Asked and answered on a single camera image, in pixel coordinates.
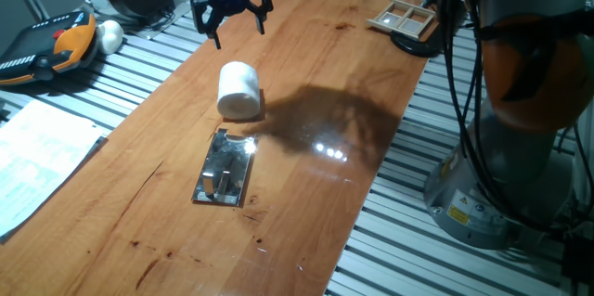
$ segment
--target warning label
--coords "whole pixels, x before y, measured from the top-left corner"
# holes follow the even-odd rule
[[[503,232],[506,220],[489,204],[456,190],[447,215],[470,229],[489,235]]]

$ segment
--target wooden tabletop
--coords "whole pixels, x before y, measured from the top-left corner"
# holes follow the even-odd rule
[[[229,19],[0,246],[0,294],[323,293],[425,60],[367,28],[389,0],[273,1],[265,35]],[[217,113],[232,60],[265,120]],[[190,200],[218,128],[259,137],[238,208]]]

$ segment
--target white ball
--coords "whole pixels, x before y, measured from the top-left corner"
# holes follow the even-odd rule
[[[113,54],[120,48],[123,40],[123,29],[114,20],[107,20],[97,27],[99,51],[105,55]]]

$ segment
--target small wooden tray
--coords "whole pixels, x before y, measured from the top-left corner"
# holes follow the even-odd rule
[[[368,19],[368,25],[384,32],[396,31],[418,41],[420,34],[427,28],[435,17],[435,12],[405,3],[399,0],[390,0],[391,3],[374,19]],[[404,11],[402,16],[394,14],[396,10]],[[413,16],[425,18],[424,21],[412,19]]]

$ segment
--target white cup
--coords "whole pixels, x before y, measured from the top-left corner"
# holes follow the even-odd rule
[[[260,113],[260,84],[253,67],[234,61],[221,69],[216,108],[229,120],[247,120]]]

